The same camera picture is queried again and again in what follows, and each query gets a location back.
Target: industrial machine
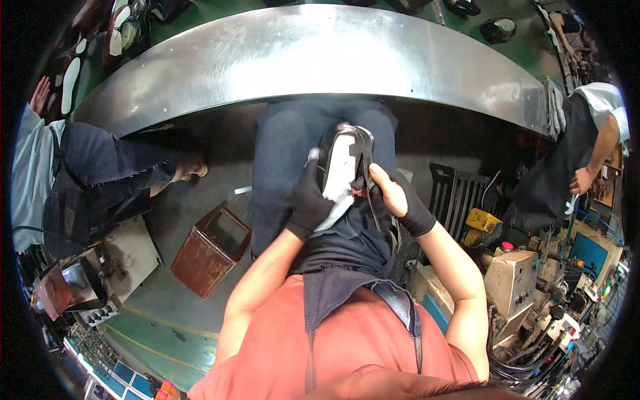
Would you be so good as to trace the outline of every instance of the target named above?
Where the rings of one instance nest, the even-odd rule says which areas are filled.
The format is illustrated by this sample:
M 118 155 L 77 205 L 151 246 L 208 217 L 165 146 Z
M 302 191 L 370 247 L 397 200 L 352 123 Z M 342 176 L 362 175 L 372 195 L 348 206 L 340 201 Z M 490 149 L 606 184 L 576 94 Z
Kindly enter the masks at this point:
M 466 226 L 462 245 L 484 251 L 479 267 L 490 315 L 490 381 L 537 398 L 575 391 L 578 348 L 599 343 L 597 332 L 612 317 L 604 317 L 602 300 L 624 279 L 617 265 L 605 268 L 618 249 L 579 221 L 559 231 L 550 227 L 519 248 L 496 246 L 502 222 L 488 212 L 471 209 Z M 603 248 L 611 250 L 601 254 Z

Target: red shirt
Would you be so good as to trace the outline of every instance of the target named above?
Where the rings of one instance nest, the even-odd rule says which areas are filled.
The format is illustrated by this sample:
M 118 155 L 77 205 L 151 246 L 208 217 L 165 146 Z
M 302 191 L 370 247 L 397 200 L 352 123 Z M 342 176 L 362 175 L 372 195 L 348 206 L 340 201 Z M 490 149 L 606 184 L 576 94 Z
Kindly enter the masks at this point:
M 417 309 L 422 373 L 460 383 L 477 381 L 467 356 L 447 343 L 422 306 Z M 298 397 L 305 393 L 308 356 L 303 280 L 294 275 L 256 311 L 238 354 L 211 368 L 188 396 L 190 400 Z M 316 331 L 316 387 L 368 364 L 417 373 L 413 339 L 400 319 L 377 294 L 360 288 Z

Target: shelf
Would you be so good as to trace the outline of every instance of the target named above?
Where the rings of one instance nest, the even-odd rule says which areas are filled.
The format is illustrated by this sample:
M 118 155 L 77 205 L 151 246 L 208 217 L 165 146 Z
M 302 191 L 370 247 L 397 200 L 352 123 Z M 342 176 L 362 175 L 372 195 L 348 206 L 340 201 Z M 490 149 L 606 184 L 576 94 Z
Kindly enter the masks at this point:
M 598 200 L 597 198 L 594 198 L 594 200 L 597 201 L 598 203 L 602 204 L 602 205 L 606 205 L 609 208 L 611 208 L 612 205 L 613 205 L 613 203 L 612 204 L 607 204 L 607 203 L 603 202 L 602 200 Z

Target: hand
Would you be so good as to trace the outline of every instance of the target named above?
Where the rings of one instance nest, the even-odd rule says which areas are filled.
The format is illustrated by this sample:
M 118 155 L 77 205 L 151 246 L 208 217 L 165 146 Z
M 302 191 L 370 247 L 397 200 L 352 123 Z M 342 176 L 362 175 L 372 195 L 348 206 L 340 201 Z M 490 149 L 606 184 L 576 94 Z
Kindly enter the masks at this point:
M 573 47 L 571 47 L 571 45 L 568 42 L 565 42 L 564 49 L 566 50 L 566 56 L 569 59 L 569 62 L 577 65 L 578 62 L 580 61 L 580 58 L 575 53 L 575 50 L 573 50 Z
M 597 172 L 591 172 L 588 167 L 580 168 L 575 172 L 575 176 L 571 181 L 570 193 L 572 195 L 583 195 L 587 193 L 587 190 L 589 190 L 597 175 Z
M 369 173 L 382 191 L 382 199 L 391 214 L 409 231 L 418 237 L 428 233 L 436 218 L 418 197 L 415 189 L 398 171 L 385 171 L 377 164 L 369 166 Z
M 42 114 L 42 109 L 44 108 L 44 104 L 47 102 L 49 98 L 49 77 L 43 76 L 40 82 L 38 82 L 38 86 L 36 86 L 36 91 L 33 92 L 33 96 L 31 101 L 29 101 L 29 108 L 33 110 L 38 116 Z
M 335 205 L 332 200 L 322 196 L 318 187 L 318 156 L 318 149 L 312 148 L 307 166 L 291 196 L 293 213 L 286 227 L 303 241 L 307 240 L 311 232 L 329 216 Z

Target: stainless steel table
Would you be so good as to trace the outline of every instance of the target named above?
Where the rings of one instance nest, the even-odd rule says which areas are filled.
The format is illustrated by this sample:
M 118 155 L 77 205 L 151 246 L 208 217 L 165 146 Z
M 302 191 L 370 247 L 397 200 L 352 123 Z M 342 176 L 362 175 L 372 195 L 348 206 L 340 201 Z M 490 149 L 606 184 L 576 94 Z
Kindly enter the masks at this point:
M 334 4 L 185 31 L 117 70 L 72 119 L 124 136 L 202 109 L 306 93 L 436 102 L 547 133 L 544 86 L 505 56 L 432 22 Z

